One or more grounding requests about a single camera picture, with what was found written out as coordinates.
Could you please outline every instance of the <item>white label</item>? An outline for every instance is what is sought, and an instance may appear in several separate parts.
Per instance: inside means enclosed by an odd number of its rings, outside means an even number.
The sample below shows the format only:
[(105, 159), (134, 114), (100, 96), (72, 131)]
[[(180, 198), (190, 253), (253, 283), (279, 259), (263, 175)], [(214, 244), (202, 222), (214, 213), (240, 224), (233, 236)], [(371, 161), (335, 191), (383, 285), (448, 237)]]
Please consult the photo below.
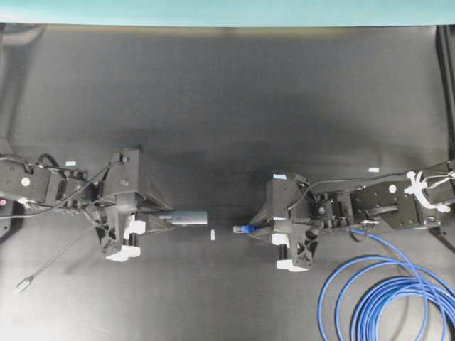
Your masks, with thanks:
[(286, 174), (274, 174), (273, 179), (286, 180)]

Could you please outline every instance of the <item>white bracket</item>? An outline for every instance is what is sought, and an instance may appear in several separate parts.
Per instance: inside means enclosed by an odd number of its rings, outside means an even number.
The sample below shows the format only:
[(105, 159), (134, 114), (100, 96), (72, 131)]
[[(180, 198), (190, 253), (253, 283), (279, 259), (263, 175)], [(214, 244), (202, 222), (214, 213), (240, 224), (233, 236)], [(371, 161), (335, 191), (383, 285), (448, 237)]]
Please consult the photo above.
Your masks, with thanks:
[(448, 213), (450, 212), (450, 207), (445, 205), (445, 204), (436, 204), (433, 205), (428, 201), (427, 197), (425, 197), (425, 194), (423, 193), (423, 190), (428, 188), (428, 183), (422, 179), (422, 174), (423, 172), (420, 171), (418, 174), (416, 174), (413, 171), (407, 172), (406, 176), (408, 179), (411, 180), (411, 186), (408, 188), (405, 188), (405, 193), (406, 194), (413, 194), (417, 198), (417, 201), (419, 201), (420, 205), (423, 207), (429, 209), (429, 210), (438, 210), (441, 213)]
[[(128, 226), (124, 231), (123, 237), (129, 239), (131, 233), (143, 234), (145, 233), (145, 222), (136, 220), (136, 215), (129, 218)], [(110, 261), (127, 261), (128, 258), (139, 257), (141, 255), (141, 248), (133, 245), (122, 245), (122, 249), (116, 254), (107, 256), (106, 259)]]

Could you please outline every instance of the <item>blue cable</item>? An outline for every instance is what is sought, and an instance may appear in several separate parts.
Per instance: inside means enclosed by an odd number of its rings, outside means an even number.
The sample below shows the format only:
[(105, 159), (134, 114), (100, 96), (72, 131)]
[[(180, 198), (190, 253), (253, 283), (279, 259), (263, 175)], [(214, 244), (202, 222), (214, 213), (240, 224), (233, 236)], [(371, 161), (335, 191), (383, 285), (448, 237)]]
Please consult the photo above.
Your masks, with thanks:
[[(330, 286), (332, 280), (339, 275), (344, 269), (347, 269), (349, 266), (357, 264), (362, 261), (379, 261), (378, 263), (371, 264), (366, 266), (364, 269), (356, 273), (340, 292), (338, 299), (335, 305), (335, 327), (336, 334), (340, 341), (344, 341), (341, 332), (341, 323), (340, 323), (340, 308), (343, 298), (350, 288), (350, 286), (355, 282), (357, 278), (363, 274), (369, 272), (370, 270), (380, 268), (382, 266), (398, 265), (402, 268), (409, 271), (414, 276), (398, 276), (388, 278), (384, 281), (381, 281), (374, 285), (368, 292), (363, 296), (360, 302), (357, 304), (357, 307), (354, 310), (354, 314), (350, 324), (350, 340), (351, 341), (378, 341), (378, 328), (382, 312), (385, 307), (403, 297), (407, 296), (420, 296), (424, 300), (424, 318), (422, 321), (422, 326), (420, 328), (419, 334), (417, 335), (416, 341), (422, 339), (422, 336), (425, 332), (428, 323), (428, 301), (435, 304), (441, 311), (443, 318), (443, 332), (441, 340), (444, 341), (446, 338), (446, 329), (447, 329), (447, 320), (455, 326), (455, 291), (449, 287), (449, 285), (439, 278), (436, 274), (433, 274), (430, 270), (427, 270), (421, 266), (413, 264), (406, 255), (400, 251), (396, 246), (389, 243), (387, 240), (375, 235), (375, 234), (366, 234), (364, 231), (359, 229), (353, 229), (352, 233), (365, 235), (371, 239), (376, 240), (379, 243), (384, 244), (385, 246), (391, 248), (393, 251), (397, 252), (403, 261), (399, 261), (386, 256), (361, 256), (355, 259), (344, 263), (338, 267), (325, 282), (321, 294), (319, 296), (318, 302), (318, 323), (319, 330), (321, 331), (322, 338), (327, 341), (328, 337), (324, 327), (322, 319), (322, 309), (323, 302), (327, 292), (327, 288)], [(428, 277), (434, 279), (439, 284), (435, 284), (426, 280), (422, 275), (425, 274)]]

